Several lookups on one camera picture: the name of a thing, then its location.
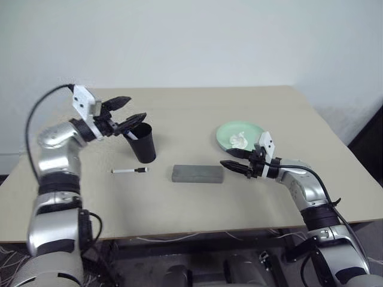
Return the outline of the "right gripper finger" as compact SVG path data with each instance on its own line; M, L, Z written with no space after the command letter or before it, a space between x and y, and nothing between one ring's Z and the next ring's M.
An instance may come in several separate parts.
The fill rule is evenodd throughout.
M249 167L246 166L246 165L243 165L241 163L238 163L236 161L233 161L233 160L221 160L220 164L223 167L225 167L228 170L230 170L230 171L233 171L233 172L236 172L236 173L240 173L242 175L248 175Z
M240 158L240 159L249 159L252 154L251 151L247 151L245 149L239 149L239 148L228 149L227 153L233 157Z

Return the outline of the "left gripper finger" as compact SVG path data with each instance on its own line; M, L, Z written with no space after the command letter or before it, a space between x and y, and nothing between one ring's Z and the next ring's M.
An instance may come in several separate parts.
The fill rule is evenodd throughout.
M104 102L104 108L108 111L116 111L124 107L132 98L129 96L117 96Z
M119 132L128 132L142 123L147 116L146 112L135 114L127 118L124 122L118 125L117 130Z

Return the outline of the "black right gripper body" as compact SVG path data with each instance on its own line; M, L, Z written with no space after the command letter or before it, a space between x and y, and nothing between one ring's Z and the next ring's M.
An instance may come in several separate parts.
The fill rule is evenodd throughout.
M255 144L254 149L250 152L248 161L250 165L247 178L262 177L263 169L265 168L265 149L259 144Z

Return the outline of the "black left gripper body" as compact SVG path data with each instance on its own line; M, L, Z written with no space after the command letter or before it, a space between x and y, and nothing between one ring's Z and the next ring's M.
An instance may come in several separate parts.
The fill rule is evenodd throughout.
M102 136L118 136L121 131L118 129L118 123L113 122L111 111L118 110L116 103L104 102L101 106L101 111L95 117L95 125L101 132Z

